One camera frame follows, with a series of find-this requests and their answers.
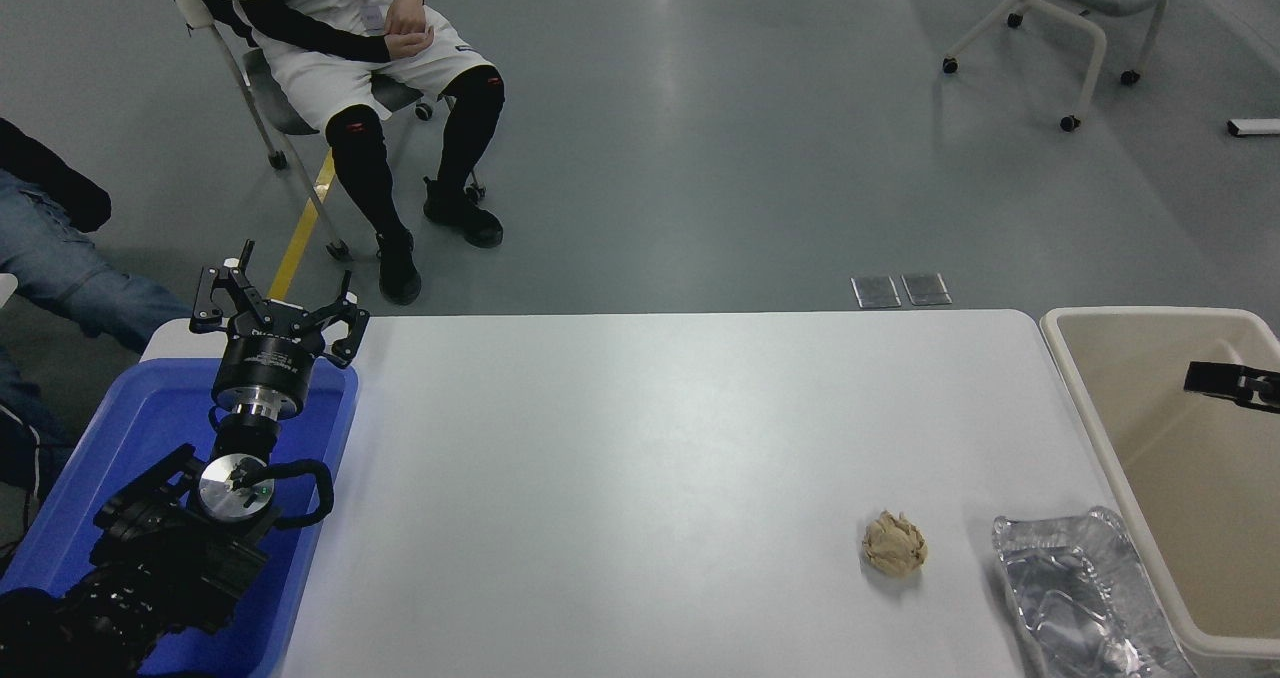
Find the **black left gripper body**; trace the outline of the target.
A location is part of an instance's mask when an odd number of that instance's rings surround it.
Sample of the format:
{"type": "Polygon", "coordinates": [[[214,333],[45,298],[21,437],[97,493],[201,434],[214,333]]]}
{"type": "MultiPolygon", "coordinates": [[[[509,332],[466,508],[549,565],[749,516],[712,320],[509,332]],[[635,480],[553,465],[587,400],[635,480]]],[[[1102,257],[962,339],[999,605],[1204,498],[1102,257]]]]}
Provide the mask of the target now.
{"type": "Polygon", "coordinates": [[[221,365],[212,382],[215,400],[229,400],[241,388],[270,388],[289,400],[305,400],[319,356],[320,333],[278,336],[274,333],[229,333],[221,365]]]}

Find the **person's right hand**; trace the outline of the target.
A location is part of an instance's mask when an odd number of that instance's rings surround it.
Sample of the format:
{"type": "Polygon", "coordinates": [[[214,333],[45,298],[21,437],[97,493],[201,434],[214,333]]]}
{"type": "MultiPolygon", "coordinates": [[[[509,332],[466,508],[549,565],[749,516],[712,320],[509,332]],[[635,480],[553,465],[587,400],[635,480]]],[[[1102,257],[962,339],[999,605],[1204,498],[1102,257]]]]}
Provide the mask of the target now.
{"type": "Polygon", "coordinates": [[[434,43],[434,27],[425,22],[387,22],[384,43],[392,60],[415,58],[434,43]]]}

